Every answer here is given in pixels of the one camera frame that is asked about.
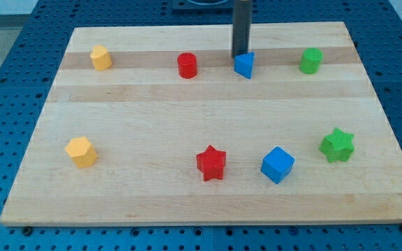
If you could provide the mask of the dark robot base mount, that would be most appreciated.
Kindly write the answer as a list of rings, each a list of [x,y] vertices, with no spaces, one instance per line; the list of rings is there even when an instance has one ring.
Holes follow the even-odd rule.
[[[233,0],[170,0],[173,12],[185,10],[230,10]]]

